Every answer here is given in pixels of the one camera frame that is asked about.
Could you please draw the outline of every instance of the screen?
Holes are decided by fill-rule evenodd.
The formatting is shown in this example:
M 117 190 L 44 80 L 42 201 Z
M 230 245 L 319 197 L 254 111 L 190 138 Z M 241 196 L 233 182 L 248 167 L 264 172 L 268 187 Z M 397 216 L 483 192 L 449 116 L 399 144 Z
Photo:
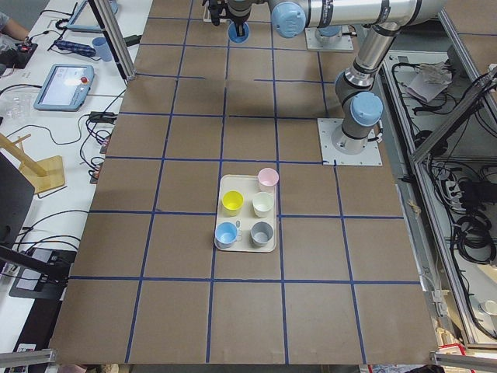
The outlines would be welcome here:
M 9 248 L 17 240 L 33 200 L 34 187 L 0 153 L 0 244 Z
M 54 70 L 40 103 L 44 105 L 69 105 L 81 84 L 85 68 L 58 67 Z
M 99 23 L 96 22 L 96 18 L 93 15 L 92 8 L 88 2 L 83 4 L 83 9 L 78 14 L 78 18 L 73 22 L 76 26 L 91 26 L 99 27 Z

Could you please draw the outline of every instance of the tray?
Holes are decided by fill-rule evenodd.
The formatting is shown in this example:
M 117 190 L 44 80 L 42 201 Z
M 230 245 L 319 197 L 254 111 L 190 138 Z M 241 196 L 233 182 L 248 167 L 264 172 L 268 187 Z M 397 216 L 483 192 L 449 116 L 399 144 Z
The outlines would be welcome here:
M 223 211 L 222 199 L 226 192 L 237 190 L 243 195 L 244 204 L 240 213 L 236 216 L 227 216 Z M 217 203 L 216 228 L 219 224 L 229 221 L 235 224 L 238 228 L 238 237 L 235 244 L 227 249 L 219 249 L 223 251 L 242 251 L 247 253 L 270 253 L 276 248 L 276 237 L 278 228 L 276 225 L 276 206 L 277 195 L 276 188 L 270 192 L 274 196 L 275 204 L 268 216 L 259 218 L 255 215 L 252 207 L 252 198 L 261 190 L 259 189 L 259 181 L 257 176 L 249 175 L 225 175 L 221 179 L 219 187 L 219 202 Z M 273 238 L 264 247 L 254 246 L 250 237 L 250 229 L 258 221 L 265 221 L 273 227 Z

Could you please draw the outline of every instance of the pink cup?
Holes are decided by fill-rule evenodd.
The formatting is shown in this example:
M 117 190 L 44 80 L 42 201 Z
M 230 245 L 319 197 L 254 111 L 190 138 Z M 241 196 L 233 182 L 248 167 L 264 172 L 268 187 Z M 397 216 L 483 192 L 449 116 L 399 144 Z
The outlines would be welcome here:
M 274 192 L 274 187 L 280 181 L 280 175 L 275 169 L 261 169 L 257 175 L 259 181 L 259 189 L 263 192 Z

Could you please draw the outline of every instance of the tablet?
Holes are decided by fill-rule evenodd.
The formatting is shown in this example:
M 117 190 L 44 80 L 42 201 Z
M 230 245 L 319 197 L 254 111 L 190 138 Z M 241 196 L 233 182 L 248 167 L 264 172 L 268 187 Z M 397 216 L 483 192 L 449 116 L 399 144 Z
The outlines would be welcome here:
M 112 12 L 116 14 L 117 12 L 117 2 L 110 1 L 110 8 Z M 93 14 L 92 8 L 87 0 L 83 1 L 81 5 L 73 13 L 72 17 L 69 19 L 66 25 L 68 30 L 79 31 L 82 33 L 101 33 L 99 23 L 97 22 L 95 15 Z
M 85 102 L 93 77 L 92 66 L 55 64 L 33 107 L 37 110 L 77 111 Z

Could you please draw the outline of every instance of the blue plastic cup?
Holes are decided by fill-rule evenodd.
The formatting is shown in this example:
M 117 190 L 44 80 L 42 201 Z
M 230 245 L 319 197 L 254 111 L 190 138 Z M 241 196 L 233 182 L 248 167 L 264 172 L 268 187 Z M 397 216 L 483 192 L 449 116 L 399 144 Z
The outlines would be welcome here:
M 236 34 L 236 25 L 235 25 L 235 23 L 231 22 L 230 26 L 228 27 L 228 37 L 230 38 L 230 40 L 233 43 L 242 44 L 245 41 L 247 41 L 247 39 L 250 37 L 250 27 L 249 27 L 248 23 L 244 23 L 243 24 L 243 30 L 245 31 L 245 35 L 243 37 L 239 37 Z
M 218 249 L 227 249 L 232 247 L 236 241 L 238 230 L 236 225 L 226 221 L 217 226 L 214 233 L 214 243 Z
M 92 44 L 95 48 L 96 55 L 102 58 L 102 61 L 112 61 L 112 53 L 110 52 L 109 44 L 105 37 L 96 37 L 93 39 Z

